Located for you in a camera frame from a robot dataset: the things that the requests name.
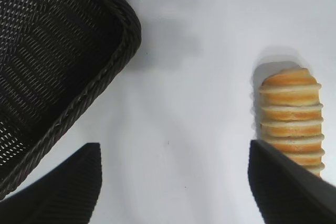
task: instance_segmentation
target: wicker basket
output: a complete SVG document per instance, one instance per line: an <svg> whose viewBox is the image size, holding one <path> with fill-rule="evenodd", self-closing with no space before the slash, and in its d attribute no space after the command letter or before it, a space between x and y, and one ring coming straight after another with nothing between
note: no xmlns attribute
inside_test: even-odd
<svg viewBox="0 0 336 224"><path fill-rule="evenodd" d="M135 54L125 0L0 0L0 199Z"/></svg>
<svg viewBox="0 0 336 224"><path fill-rule="evenodd" d="M0 202L1 224L87 224L102 184L99 144L86 144L49 174Z"/></svg>

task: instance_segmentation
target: stack of bread slices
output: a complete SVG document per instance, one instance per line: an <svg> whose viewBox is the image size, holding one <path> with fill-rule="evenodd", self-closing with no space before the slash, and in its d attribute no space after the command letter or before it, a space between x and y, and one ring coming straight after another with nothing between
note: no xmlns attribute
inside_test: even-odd
<svg viewBox="0 0 336 224"><path fill-rule="evenodd" d="M283 70L261 85L261 138L308 171L320 176L321 85L308 69Z"/></svg>

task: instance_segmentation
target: baked good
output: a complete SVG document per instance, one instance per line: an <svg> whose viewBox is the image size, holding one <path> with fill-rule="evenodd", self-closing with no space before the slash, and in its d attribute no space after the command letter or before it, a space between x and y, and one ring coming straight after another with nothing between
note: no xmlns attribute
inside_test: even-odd
<svg viewBox="0 0 336 224"><path fill-rule="evenodd" d="M317 176L324 169L320 88L301 68L282 70L259 89L261 138Z"/></svg>

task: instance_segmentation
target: pancake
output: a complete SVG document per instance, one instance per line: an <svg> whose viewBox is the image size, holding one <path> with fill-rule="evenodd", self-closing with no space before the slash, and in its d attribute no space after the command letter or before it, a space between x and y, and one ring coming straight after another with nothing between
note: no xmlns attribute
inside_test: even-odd
<svg viewBox="0 0 336 224"><path fill-rule="evenodd" d="M321 84L308 69L290 69L262 83L261 138L317 176L324 169Z"/></svg>

